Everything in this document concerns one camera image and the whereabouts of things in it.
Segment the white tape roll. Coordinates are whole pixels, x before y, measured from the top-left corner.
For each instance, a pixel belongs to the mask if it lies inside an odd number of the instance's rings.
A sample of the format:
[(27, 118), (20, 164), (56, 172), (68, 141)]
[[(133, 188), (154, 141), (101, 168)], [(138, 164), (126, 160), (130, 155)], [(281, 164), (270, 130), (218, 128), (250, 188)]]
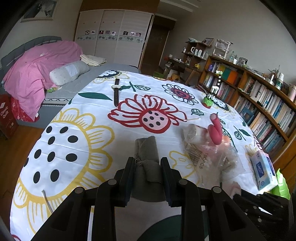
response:
[(206, 128), (189, 124), (183, 129), (184, 139), (189, 144), (206, 144), (209, 142), (209, 133)]

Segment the wooden bookshelf with books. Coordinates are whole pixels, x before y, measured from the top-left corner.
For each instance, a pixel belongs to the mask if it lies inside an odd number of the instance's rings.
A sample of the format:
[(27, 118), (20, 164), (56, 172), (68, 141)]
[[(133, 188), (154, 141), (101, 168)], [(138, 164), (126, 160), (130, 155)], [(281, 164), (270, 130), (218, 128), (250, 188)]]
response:
[(273, 162), (295, 155), (295, 104), (279, 89), (238, 65), (208, 57), (198, 86), (232, 106)]

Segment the red cardboard box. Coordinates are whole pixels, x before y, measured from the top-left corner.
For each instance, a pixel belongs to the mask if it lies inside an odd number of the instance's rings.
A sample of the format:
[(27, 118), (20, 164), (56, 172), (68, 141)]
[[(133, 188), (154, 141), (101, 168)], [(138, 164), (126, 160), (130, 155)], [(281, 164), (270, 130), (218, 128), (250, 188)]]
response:
[(11, 101), (8, 95), (1, 94), (0, 105), (1, 132), (5, 135), (6, 138), (11, 138), (16, 132), (16, 129), (18, 128), (18, 123), (16, 122), (16, 119), (13, 115), (11, 109)]

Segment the dark wooden door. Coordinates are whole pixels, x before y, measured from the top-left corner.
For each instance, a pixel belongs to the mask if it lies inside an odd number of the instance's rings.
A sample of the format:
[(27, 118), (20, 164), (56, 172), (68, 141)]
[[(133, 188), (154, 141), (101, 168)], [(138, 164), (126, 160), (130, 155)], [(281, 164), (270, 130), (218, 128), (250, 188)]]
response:
[(163, 51), (170, 31), (175, 21), (162, 16), (154, 16), (152, 27), (147, 40), (140, 71), (145, 75), (153, 75), (158, 71)]

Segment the floral white tablecloth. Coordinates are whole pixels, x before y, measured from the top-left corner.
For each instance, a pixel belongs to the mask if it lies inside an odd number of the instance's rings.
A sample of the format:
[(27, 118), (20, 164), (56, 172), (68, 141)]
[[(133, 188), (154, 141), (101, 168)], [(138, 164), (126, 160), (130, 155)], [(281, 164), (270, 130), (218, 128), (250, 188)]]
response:
[[(119, 78), (119, 104), (111, 88)], [(199, 184), (183, 146), (189, 124), (206, 128), (218, 114), (245, 172), (234, 178), (242, 189), (258, 194), (250, 157), (260, 144), (239, 113), (217, 99), (208, 109), (204, 93), (132, 72), (107, 70), (78, 92), (45, 127), (17, 180), (10, 213), (16, 240), (31, 240), (70, 192), (90, 189), (112, 178), (134, 154), (138, 138), (154, 136), (158, 154), (167, 157), (183, 178)], [(201, 118), (183, 122), (184, 119)]]

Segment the grey bed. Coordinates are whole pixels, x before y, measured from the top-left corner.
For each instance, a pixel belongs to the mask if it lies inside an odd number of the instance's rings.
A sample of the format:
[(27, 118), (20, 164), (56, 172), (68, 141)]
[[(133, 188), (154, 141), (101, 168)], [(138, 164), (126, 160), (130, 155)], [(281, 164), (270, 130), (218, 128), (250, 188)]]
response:
[[(25, 53), (25, 51), (43, 44), (50, 44), (61, 41), (61, 37), (57, 36), (42, 36), (32, 39), (16, 49), (12, 50), (6, 56), (1, 58), (1, 79), (15, 64), (15, 62)], [(81, 74), (76, 80), (63, 85), (59, 90), (51, 93), (46, 93), (45, 99), (38, 111), (38, 120), (36, 122), (28, 122), (16, 120), (20, 126), (30, 126), (34, 128), (45, 128), (55, 115), (86, 85), (97, 78), (100, 74), (107, 70), (117, 70), (121, 72), (140, 73), (136, 66), (105, 63), (101, 66), (90, 67), (90, 70)]]

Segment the framed wall picture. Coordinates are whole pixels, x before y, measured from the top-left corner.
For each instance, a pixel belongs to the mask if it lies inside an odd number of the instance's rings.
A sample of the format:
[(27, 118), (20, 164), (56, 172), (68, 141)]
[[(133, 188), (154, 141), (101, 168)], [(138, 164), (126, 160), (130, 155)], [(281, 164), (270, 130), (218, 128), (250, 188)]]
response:
[(59, 1), (37, 1), (22, 17), (21, 22), (53, 20)]

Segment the grey bolster pillow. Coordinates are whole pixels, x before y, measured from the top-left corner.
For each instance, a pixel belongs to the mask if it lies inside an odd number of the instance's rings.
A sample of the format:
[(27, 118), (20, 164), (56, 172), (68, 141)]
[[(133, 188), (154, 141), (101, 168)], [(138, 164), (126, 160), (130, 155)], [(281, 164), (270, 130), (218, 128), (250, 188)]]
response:
[(63, 86), (76, 80), (81, 74), (90, 70), (83, 61), (75, 61), (52, 70), (49, 74), (50, 80), (57, 86)]

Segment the zebra toy green base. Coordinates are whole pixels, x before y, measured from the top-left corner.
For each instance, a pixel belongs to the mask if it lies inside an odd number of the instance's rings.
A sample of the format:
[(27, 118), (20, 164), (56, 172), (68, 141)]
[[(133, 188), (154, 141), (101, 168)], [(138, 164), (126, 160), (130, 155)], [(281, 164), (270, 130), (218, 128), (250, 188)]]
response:
[(217, 83), (216, 83), (216, 85), (213, 85), (211, 87), (210, 92), (204, 97), (204, 99), (202, 101), (202, 105), (208, 109), (210, 109), (212, 107), (212, 105), (214, 103), (213, 100), (216, 97), (216, 95), (220, 89), (220, 85), (221, 85), (221, 76), (222, 76), (223, 72), (220, 70), (216, 70), (215, 73), (218, 76)]

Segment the grey cloth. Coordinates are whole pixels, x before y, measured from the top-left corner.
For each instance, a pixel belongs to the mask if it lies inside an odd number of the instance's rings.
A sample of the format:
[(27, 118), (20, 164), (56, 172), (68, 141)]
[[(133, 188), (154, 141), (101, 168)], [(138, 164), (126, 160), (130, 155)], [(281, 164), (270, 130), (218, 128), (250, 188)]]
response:
[(132, 197), (144, 202), (165, 201), (156, 138), (138, 138), (135, 141), (134, 158)]

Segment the folded cream cloth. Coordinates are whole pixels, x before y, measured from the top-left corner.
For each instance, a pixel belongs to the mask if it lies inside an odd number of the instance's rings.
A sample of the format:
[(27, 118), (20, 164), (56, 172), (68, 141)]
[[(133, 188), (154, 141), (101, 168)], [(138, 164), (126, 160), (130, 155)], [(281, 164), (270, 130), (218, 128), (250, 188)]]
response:
[(105, 58), (96, 57), (92, 55), (85, 55), (85, 54), (80, 55), (80, 59), (82, 62), (84, 62), (88, 66), (93, 66), (93, 67), (101, 66), (107, 62)]

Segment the wooden desk with shelf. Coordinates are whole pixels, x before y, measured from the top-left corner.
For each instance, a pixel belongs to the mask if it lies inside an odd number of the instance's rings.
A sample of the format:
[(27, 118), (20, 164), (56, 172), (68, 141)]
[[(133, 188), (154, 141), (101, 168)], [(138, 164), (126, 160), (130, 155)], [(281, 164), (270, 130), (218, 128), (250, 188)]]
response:
[(188, 38), (187, 45), (182, 50), (182, 58), (164, 57), (166, 64), (163, 78), (173, 79), (173, 75), (169, 77), (169, 74), (171, 70), (175, 70), (179, 75), (177, 80), (189, 85), (192, 79), (198, 78), (202, 73), (201, 65), (207, 60), (213, 43), (214, 38), (205, 38), (202, 41)]

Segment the white sliding wardrobe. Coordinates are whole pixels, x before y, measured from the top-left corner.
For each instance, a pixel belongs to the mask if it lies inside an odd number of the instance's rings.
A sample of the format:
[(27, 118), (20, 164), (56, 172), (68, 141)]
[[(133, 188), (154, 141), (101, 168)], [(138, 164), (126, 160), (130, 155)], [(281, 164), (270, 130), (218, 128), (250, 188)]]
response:
[(97, 9), (79, 13), (75, 42), (85, 55), (109, 63), (140, 66), (152, 14)]

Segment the tissue pack blue label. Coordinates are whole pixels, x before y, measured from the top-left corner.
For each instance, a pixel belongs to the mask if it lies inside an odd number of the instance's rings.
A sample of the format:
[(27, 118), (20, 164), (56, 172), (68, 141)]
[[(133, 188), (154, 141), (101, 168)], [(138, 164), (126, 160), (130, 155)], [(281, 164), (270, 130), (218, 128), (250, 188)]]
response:
[(250, 159), (260, 192), (269, 192), (278, 185), (274, 167), (268, 154), (263, 151), (257, 151)]

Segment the clear plastic cotton-swab bag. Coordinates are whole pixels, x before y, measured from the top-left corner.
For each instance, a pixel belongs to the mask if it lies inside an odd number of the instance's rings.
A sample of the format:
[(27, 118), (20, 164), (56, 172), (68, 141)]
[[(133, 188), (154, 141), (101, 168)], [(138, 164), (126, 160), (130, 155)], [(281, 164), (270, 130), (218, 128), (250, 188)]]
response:
[(197, 145), (184, 141), (184, 147), (197, 172), (200, 187), (210, 189), (245, 172), (232, 145), (227, 147), (212, 142)]

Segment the orange sponge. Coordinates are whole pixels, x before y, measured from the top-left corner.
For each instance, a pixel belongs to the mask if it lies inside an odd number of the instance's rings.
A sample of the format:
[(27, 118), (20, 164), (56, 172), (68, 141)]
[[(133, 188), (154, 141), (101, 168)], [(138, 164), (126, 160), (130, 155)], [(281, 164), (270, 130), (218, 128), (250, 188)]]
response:
[(221, 145), (229, 147), (231, 145), (231, 140), (228, 136), (223, 135)]

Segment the pink blanket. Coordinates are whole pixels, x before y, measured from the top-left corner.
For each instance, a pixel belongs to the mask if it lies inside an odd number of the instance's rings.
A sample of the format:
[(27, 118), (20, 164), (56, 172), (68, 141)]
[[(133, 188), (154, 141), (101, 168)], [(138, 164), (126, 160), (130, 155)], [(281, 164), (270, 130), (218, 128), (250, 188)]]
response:
[(54, 87), (50, 72), (80, 59), (81, 47), (73, 41), (59, 41), (26, 51), (5, 74), (4, 89), (34, 121), (45, 98)]

